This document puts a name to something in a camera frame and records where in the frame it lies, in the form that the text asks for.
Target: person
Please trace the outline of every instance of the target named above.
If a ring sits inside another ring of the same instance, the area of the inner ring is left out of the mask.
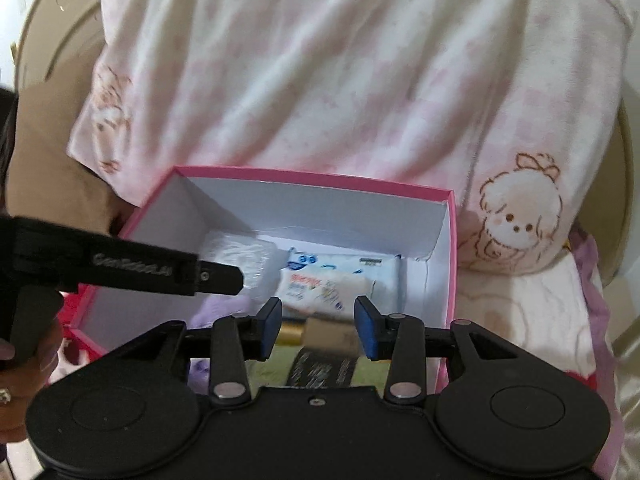
[[[0,361],[9,365],[0,371],[0,446],[27,438],[24,418],[36,393],[58,366],[62,327],[55,320],[41,339],[36,355],[20,366],[11,366],[14,347],[0,339]],[[0,462],[5,451],[0,447]]]

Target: blue gripper pad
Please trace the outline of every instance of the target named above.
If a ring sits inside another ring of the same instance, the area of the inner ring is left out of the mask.
[[[264,321],[264,331],[262,332],[262,340],[260,342],[260,354],[264,360],[271,355],[273,346],[280,333],[282,325],[282,302],[278,298],[271,298],[260,309],[256,315],[256,319]]]
[[[378,340],[376,338],[376,324],[374,316],[378,311],[364,296],[359,296],[353,305],[353,319],[365,355],[372,361],[378,360]]]

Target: screw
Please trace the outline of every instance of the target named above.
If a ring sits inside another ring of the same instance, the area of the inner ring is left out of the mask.
[[[246,388],[240,383],[220,383],[213,388],[219,399],[237,399],[244,395]]]
[[[422,388],[416,383],[392,384],[389,392],[396,399],[413,399],[422,393]]]

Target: wet wipes package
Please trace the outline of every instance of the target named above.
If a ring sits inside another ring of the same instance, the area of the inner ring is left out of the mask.
[[[371,297],[374,282],[362,274],[309,266],[300,270],[282,269],[276,296],[282,305],[304,316],[353,319],[358,296]]]
[[[287,269],[305,267],[338,270],[359,274],[373,283],[369,299],[385,313],[400,312],[404,302],[404,261],[402,256],[376,256],[366,254],[322,254],[289,250]]]

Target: pink box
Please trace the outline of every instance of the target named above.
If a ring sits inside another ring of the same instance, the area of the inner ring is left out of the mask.
[[[440,328],[454,319],[452,191],[297,171],[176,167],[123,236],[197,253],[212,230],[250,234],[283,250],[402,254],[402,312]],[[203,300],[200,294],[185,298],[92,288],[71,328],[96,351],[108,352],[167,320],[191,319]],[[432,374],[443,378],[437,367],[430,367],[432,379]]]

